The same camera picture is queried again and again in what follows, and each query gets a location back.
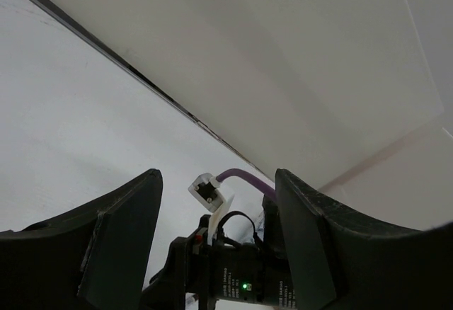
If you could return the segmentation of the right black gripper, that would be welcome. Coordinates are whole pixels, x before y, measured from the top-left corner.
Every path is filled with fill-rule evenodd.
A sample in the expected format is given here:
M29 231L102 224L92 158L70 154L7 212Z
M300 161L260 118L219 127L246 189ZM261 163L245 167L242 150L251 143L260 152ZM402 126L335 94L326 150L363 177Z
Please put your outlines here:
M142 309L184 309L187 294L194 294L199 309L215 309L219 300L293 309L294 286L282 235L277 205L265 196L263 233L252 227L252 242L226 237L224 225L240 211L220 222L220 236L207 242L210 216L200 218L189 237L169 246L164 267L142 292Z

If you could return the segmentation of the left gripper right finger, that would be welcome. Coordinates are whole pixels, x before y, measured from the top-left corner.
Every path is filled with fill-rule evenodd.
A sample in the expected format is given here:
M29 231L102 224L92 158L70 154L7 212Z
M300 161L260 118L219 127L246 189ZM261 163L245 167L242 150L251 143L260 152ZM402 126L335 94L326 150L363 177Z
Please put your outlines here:
M383 222L275 174L298 309L451 309L452 225Z

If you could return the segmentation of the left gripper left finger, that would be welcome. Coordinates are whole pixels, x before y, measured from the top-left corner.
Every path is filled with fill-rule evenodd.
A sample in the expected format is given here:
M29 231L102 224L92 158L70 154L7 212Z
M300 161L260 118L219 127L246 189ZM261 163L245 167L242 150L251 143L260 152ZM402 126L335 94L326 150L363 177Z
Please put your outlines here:
M138 309L163 179L116 190L22 231L1 233L2 309Z

